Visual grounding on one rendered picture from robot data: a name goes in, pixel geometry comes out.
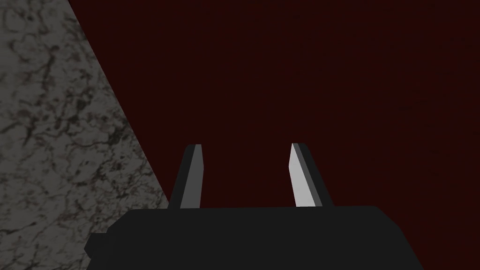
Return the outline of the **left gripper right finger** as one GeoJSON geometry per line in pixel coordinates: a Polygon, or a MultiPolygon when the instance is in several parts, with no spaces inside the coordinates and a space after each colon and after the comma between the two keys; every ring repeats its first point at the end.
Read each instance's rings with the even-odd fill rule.
{"type": "Polygon", "coordinates": [[[311,151],[306,144],[292,144],[288,171],[296,207],[334,206],[311,151]]]}

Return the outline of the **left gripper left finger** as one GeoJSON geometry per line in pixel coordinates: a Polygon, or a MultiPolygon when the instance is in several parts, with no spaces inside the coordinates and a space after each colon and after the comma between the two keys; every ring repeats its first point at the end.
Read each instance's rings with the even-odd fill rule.
{"type": "Polygon", "coordinates": [[[189,144],[182,157],[168,209],[200,208],[203,172],[202,146],[189,144]]]}

